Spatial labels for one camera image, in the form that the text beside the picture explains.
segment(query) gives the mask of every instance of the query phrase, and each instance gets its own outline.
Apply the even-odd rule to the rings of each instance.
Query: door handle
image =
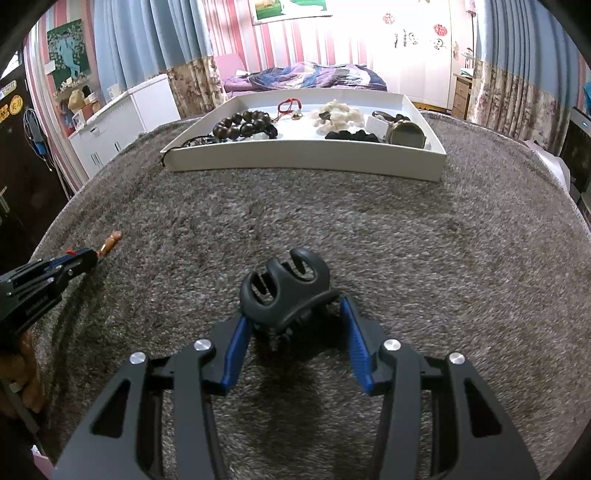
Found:
[[[10,207],[8,206],[8,202],[6,198],[4,198],[4,194],[8,190],[8,187],[4,187],[0,192],[0,208],[4,212],[4,214],[8,215],[10,213]]]

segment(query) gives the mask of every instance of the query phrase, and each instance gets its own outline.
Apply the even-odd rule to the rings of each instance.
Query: wooden nightstand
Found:
[[[465,120],[472,93],[472,79],[462,77],[457,73],[454,73],[453,76],[456,77],[456,94],[453,98],[452,116]]]

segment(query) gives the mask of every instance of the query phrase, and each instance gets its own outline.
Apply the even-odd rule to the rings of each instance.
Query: drawer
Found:
[[[466,111],[466,106],[468,104],[468,101],[465,98],[462,98],[460,96],[455,96],[453,99],[453,107],[457,108],[458,110],[461,110],[462,112]]]
[[[470,87],[465,83],[461,82],[460,80],[456,81],[456,95],[460,97],[464,97],[468,99],[468,95],[470,95]]]
[[[452,109],[452,116],[456,117],[456,118],[461,118],[462,120],[464,119],[464,111],[460,110],[459,108],[455,107]]]

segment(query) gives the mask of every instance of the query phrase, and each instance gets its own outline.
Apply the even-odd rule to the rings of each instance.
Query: white tray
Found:
[[[184,142],[210,134],[222,118],[244,110],[268,112],[277,116],[277,105],[298,98],[304,118],[294,121],[288,115],[275,126],[276,140],[228,141],[222,144],[181,148]],[[318,135],[307,113],[331,100],[359,108],[365,118],[374,110],[401,113],[418,124],[427,137],[423,149],[397,145],[326,140]],[[413,103],[398,93],[351,89],[273,90],[235,97],[196,121],[161,151],[170,171],[214,170],[218,168],[316,168],[360,173],[394,175],[438,181],[447,158],[445,149]]]

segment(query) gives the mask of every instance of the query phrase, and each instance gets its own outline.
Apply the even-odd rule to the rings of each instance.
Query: purple bedding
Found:
[[[324,67],[311,61],[299,62],[283,69],[274,67],[259,73],[230,77],[224,87],[227,92],[330,87],[388,90],[386,83],[365,66],[343,64]]]

